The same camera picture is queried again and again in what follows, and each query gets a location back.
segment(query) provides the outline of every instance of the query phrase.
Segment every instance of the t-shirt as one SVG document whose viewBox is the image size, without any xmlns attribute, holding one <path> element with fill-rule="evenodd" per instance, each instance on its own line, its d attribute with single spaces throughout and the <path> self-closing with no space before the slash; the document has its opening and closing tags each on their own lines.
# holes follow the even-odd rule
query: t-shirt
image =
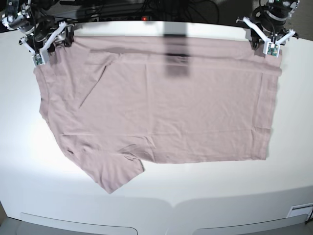
<svg viewBox="0 0 313 235">
<path fill-rule="evenodd" d="M 141 160 L 266 159 L 280 58 L 249 42 L 75 37 L 34 73 L 62 152 L 112 193 Z"/>
</svg>

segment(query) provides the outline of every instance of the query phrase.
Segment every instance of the white surface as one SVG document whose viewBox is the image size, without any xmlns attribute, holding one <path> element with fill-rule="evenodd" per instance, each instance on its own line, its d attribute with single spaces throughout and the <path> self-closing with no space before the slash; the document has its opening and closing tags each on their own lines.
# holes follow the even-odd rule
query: white surface
<svg viewBox="0 0 313 235">
<path fill-rule="evenodd" d="M 241 28 L 196 23 L 89 23 L 78 34 L 246 40 Z M 19 32 L 0 34 L 0 200 L 20 213 L 109 226 L 140 235 L 189 235 L 199 228 L 286 218 L 313 201 L 313 42 L 282 48 L 273 134 L 266 161 L 154 164 L 108 195 L 63 156 L 38 110 L 40 92 Z"/>
</svg>

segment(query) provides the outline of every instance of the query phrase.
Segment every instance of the t-shirt sleeve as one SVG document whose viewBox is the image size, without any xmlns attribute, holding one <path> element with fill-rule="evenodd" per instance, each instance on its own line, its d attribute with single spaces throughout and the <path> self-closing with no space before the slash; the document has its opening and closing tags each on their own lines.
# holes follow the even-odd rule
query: t-shirt sleeve
<svg viewBox="0 0 313 235">
<path fill-rule="evenodd" d="M 61 135 L 59 145 L 65 156 L 108 193 L 144 171 L 139 159 L 104 149 L 101 136 Z"/>
</svg>

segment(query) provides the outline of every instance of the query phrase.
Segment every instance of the gray floor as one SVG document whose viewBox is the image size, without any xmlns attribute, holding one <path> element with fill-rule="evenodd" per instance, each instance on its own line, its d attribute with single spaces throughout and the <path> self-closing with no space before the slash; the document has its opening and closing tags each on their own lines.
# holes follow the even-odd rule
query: gray floor
<svg viewBox="0 0 313 235">
<path fill-rule="evenodd" d="M 6 218 L 6 214 L 0 202 L 0 225 L 4 221 L 5 218 Z"/>
</svg>

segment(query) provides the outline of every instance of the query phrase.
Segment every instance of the black cable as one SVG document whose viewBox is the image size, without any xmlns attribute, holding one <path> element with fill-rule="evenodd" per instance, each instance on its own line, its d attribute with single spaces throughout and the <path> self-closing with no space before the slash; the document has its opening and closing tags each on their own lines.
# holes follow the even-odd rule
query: black cable
<svg viewBox="0 0 313 235">
<path fill-rule="evenodd" d="M 101 15 L 104 5 L 105 5 L 105 4 L 101 4 L 101 7 L 100 7 L 95 13 L 91 13 L 91 15 L 98 15 L 98 14 Z"/>
<path fill-rule="evenodd" d="M 183 20 L 182 20 L 182 17 L 181 17 L 180 10 L 181 10 L 181 4 L 178 5 L 177 14 L 178 14 L 178 20 L 179 20 L 179 21 L 183 21 Z"/>
<path fill-rule="evenodd" d="M 192 16 L 191 16 L 191 14 L 190 14 L 190 11 L 188 10 L 188 7 L 187 7 L 187 9 L 186 9 L 186 12 L 187 12 L 187 14 L 188 14 L 187 17 L 189 17 L 190 22 L 193 23 L 194 21 L 193 21 L 193 19 L 192 19 Z"/>
<path fill-rule="evenodd" d="M 32 11 L 32 9 L 31 9 L 31 7 L 30 7 L 30 13 L 31 13 L 31 18 L 33 19 L 33 23 L 34 23 L 33 46 L 34 46 L 35 53 L 37 54 L 37 53 L 38 53 L 38 49 L 37 49 L 36 43 L 35 43 L 35 31 L 36 31 L 37 23 L 36 23 L 35 15 L 33 14 L 33 11 Z"/>
<path fill-rule="evenodd" d="M 164 9 L 164 7 L 163 7 L 163 9 L 161 9 L 159 6 L 158 6 L 158 4 L 157 3 L 155 3 L 155 5 L 157 6 L 157 8 L 154 8 L 154 7 L 152 7 L 151 6 L 151 3 L 152 3 L 152 1 L 149 1 L 148 2 L 148 7 L 149 7 L 149 9 L 151 9 L 152 11 L 155 11 L 155 12 L 157 12 L 157 14 L 158 14 L 158 20 L 161 20 L 160 19 L 160 13 L 162 13 L 163 15 L 169 15 L 169 16 L 171 16 L 171 20 L 173 19 L 173 17 L 176 17 L 177 16 L 177 14 L 176 15 L 174 15 L 174 13 L 173 13 L 173 8 L 171 9 L 172 10 L 172 12 L 168 12 L 168 11 L 166 11 L 165 9 Z"/>
<path fill-rule="evenodd" d="M 205 22 L 207 22 L 208 24 L 210 23 L 197 9 L 195 9 L 192 6 L 189 6 L 191 9 L 193 9 Z"/>
<path fill-rule="evenodd" d="M 144 4 L 143 4 L 143 6 L 142 6 L 142 8 L 141 8 L 141 13 L 144 13 L 144 12 L 146 11 L 147 6 L 148 6 L 150 3 L 151 3 L 151 0 L 145 0 L 145 1 L 144 1 Z"/>
<path fill-rule="evenodd" d="M 79 22 L 78 19 L 73 19 L 73 18 L 68 18 L 68 17 L 60 17 L 60 16 L 52 16 L 52 17 Z"/>
<path fill-rule="evenodd" d="M 219 6 L 212 0 L 193 1 L 192 3 L 193 4 L 198 4 L 198 3 L 202 3 L 202 2 L 209 2 L 209 3 L 214 5 L 214 7 L 216 9 L 216 14 L 217 14 L 216 23 L 215 24 L 219 24 L 220 23 L 220 9 L 219 9 Z"/>
<path fill-rule="evenodd" d="M 311 215 L 310 215 L 309 219 L 307 221 L 305 221 L 305 224 L 313 221 L 312 215 L 313 215 L 313 209 L 312 209 L 312 212 L 311 212 Z"/>
<path fill-rule="evenodd" d="M 260 11 L 261 11 L 260 13 L 265 16 L 265 19 L 266 19 L 266 20 L 271 24 L 271 26 L 272 26 L 273 33 L 274 33 L 274 36 L 273 36 L 273 43 L 275 43 L 275 41 L 276 41 L 276 30 L 275 30 L 275 26 L 274 26 L 273 22 L 270 21 L 270 18 L 269 18 L 269 16 L 267 15 L 267 13 L 265 13 L 265 11 L 263 10 L 263 7 L 264 7 L 264 6 L 261 5 L 261 0 L 259 0 L 259 7 L 260 7 Z"/>
<path fill-rule="evenodd" d="M 170 10 L 170 11 L 171 11 L 171 15 L 170 15 L 170 16 L 171 16 L 171 21 L 174 21 L 174 20 L 173 20 L 174 1 L 172 1 L 172 3 L 171 3 L 171 10 Z"/>
<path fill-rule="evenodd" d="M 162 6 L 163 6 L 163 16 L 164 16 L 164 20 L 167 21 L 167 15 L 165 13 L 165 1 L 162 0 Z"/>
<path fill-rule="evenodd" d="M 139 11 L 142 12 L 142 8 L 146 5 L 147 1 L 148 1 L 148 0 L 144 0 L 142 6 L 141 6 L 139 9 L 137 9 L 133 14 L 136 14 L 136 13 L 138 13 Z"/>
<path fill-rule="evenodd" d="M 162 14 L 162 16 L 164 17 L 164 10 L 160 9 L 160 6 L 159 6 L 157 1 L 154 1 L 154 5 L 156 6 L 156 9 L 151 7 L 151 3 L 152 3 L 152 0 L 148 1 L 147 7 L 149 9 L 154 10 L 154 11 L 157 12 L 157 20 L 158 21 L 163 20 L 163 18 L 161 18 L 160 14 Z"/>
</svg>

